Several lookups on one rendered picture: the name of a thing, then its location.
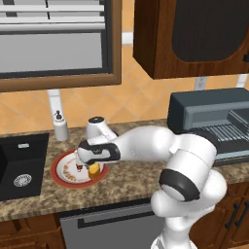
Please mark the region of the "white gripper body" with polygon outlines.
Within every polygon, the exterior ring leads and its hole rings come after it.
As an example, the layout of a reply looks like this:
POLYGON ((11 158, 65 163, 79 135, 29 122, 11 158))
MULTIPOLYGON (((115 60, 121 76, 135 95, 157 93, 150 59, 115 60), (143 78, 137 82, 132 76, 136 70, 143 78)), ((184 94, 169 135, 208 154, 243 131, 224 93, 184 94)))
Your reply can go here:
POLYGON ((87 162, 85 149, 77 149, 75 151, 75 156, 76 156, 76 164, 85 164, 87 162))

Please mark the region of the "yellow baguette bread piece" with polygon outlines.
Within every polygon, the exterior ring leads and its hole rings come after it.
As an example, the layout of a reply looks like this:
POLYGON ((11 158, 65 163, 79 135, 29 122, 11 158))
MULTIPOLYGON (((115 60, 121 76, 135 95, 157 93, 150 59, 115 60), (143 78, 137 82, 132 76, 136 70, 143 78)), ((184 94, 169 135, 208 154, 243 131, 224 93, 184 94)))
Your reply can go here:
POLYGON ((100 165, 98 163, 94 163, 89 167, 89 178, 91 180, 96 179, 100 175, 100 165))

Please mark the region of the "dark grey toaster oven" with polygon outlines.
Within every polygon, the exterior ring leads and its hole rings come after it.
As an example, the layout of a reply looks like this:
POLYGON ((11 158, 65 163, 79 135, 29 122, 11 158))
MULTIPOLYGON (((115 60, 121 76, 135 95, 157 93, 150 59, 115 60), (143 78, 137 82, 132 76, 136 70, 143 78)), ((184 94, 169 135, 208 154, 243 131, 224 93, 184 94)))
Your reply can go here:
POLYGON ((167 126, 174 133, 226 124, 249 135, 249 90, 209 89, 170 95, 167 126))

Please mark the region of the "toaster oven door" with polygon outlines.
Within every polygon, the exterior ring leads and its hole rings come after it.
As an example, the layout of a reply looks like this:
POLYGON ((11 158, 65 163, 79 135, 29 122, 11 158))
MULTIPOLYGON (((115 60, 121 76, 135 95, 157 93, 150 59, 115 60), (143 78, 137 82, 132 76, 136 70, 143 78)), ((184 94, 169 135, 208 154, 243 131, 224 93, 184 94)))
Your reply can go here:
POLYGON ((233 124, 216 124, 200 127, 199 130, 213 134, 219 142, 215 165, 249 162, 249 135, 233 124))

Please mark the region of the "wooden base cupboard door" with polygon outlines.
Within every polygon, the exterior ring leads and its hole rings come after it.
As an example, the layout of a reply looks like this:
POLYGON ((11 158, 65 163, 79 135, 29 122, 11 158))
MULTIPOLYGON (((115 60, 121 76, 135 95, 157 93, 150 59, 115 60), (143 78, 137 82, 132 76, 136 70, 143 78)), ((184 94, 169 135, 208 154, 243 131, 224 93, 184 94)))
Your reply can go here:
POLYGON ((228 232, 225 223, 230 220, 235 202, 240 205, 241 198, 228 190, 226 196, 215 209, 197 221, 190 232, 190 239, 197 249, 219 249, 228 232))
POLYGON ((236 218, 234 219, 234 223, 231 226, 229 240, 228 240, 229 248, 249 244, 249 210, 247 211, 247 214, 243 222, 241 223, 240 227, 238 228, 235 225, 235 221, 239 220, 244 210, 244 202, 246 200, 249 200, 249 194, 243 197, 238 214, 236 215, 236 218))

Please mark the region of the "red rimmed white plate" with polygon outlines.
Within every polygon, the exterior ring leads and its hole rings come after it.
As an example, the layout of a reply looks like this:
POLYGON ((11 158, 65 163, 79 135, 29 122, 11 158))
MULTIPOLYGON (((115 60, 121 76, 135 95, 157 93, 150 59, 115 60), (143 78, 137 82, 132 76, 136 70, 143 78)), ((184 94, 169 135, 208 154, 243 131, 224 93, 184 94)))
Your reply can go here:
POLYGON ((61 187, 67 189, 83 189, 100 182, 109 172, 110 166, 101 163, 100 173, 95 179, 89 178, 88 170, 83 167, 81 170, 76 166, 76 155, 71 149, 58 156, 51 165, 51 176, 61 187))

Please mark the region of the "white soap dispenser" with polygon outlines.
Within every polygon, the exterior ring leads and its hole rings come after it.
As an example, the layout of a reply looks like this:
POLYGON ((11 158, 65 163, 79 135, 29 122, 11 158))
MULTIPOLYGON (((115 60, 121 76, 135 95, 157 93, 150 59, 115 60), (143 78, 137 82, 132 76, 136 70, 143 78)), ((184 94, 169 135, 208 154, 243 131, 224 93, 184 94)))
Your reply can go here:
POLYGON ((60 114, 59 110, 56 110, 54 113, 53 128, 54 128, 55 138, 58 141, 65 141, 68 139, 67 122, 60 114))

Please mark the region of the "black sink basin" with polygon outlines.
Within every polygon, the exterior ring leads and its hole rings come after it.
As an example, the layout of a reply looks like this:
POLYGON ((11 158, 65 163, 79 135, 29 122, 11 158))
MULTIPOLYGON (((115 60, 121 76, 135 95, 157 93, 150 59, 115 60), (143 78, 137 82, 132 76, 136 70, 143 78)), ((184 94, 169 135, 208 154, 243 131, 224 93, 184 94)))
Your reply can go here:
POLYGON ((0 138, 0 201, 41 193, 47 133, 0 138))

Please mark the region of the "grey dishwasher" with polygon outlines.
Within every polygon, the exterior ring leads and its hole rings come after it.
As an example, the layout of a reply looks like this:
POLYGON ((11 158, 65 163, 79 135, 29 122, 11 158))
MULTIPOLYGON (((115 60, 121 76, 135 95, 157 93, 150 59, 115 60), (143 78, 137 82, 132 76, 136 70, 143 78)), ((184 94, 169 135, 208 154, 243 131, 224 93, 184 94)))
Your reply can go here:
POLYGON ((147 209, 150 203, 127 206, 98 206, 58 214, 66 249, 150 249, 163 228, 163 218, 152 216, 119 221, 94 227, 78 228, 78 219, 109 210, 147 209))

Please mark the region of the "wooden base cupboard drawers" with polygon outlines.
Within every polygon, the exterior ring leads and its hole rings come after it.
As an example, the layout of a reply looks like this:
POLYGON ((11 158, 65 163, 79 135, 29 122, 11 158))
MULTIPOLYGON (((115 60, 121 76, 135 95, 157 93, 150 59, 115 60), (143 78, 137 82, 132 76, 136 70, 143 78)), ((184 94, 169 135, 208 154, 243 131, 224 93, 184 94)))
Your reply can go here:
POLYGON ((0 222, 0 249, 66 249, 58 215, 0 222))

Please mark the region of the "wooden framed window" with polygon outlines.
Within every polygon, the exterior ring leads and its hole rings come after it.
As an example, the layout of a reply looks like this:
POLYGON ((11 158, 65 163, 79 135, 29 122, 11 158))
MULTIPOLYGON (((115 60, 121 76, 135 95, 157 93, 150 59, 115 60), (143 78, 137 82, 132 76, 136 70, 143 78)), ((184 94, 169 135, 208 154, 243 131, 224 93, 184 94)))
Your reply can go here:
POLYGON ((104 0, 103 30, 0 32, 0 92, 118 85, 122 0, 104 0))

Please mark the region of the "white window blinds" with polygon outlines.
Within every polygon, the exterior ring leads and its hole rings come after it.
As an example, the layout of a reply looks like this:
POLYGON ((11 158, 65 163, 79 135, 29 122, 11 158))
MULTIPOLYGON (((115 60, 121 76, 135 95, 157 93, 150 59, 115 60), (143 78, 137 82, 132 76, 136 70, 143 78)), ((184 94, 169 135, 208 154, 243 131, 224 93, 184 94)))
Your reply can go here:
POLYGON ((0 32, 103 30, 104 0, 0 0, 0 32))

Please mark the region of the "white wall outlet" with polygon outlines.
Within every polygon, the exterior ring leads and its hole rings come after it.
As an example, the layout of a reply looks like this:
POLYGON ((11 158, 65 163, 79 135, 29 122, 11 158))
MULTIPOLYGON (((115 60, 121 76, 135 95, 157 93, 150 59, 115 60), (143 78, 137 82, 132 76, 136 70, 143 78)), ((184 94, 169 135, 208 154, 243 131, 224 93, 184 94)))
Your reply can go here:
POLYGON ((196 77, 195 90, 205 90, 206 77, 196 77))

